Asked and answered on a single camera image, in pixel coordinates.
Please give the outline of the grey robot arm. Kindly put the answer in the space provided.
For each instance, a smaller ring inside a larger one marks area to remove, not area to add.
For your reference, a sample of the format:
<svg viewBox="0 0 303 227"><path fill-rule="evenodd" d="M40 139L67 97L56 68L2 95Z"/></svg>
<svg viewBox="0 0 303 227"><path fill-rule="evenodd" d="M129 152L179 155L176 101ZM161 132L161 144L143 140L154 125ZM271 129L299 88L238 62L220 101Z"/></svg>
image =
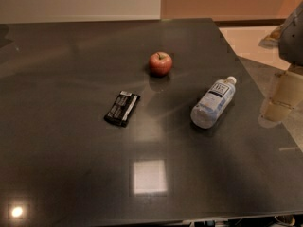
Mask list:
<svg viewBox="0 0 303 227"><path fill-rule="evenodd" d="M277 47L290 66L273 76L261 106L261 118L270 122L284 120L303 100L303 2L283 23Z"/></svg>

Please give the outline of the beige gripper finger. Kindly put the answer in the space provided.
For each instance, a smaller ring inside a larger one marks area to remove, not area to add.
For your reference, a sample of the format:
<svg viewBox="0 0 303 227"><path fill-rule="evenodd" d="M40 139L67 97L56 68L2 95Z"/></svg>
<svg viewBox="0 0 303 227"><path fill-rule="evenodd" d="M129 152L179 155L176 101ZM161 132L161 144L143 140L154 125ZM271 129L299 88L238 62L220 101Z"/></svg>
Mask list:
<svg viewBox="0 0 303 227"><path fill-rule="evenodd" d="M265 100L262 105L262 115L265 119L278 122L283 121L289 113L292 111L291 105L282 102L272 102L271 100Z"/></svg>

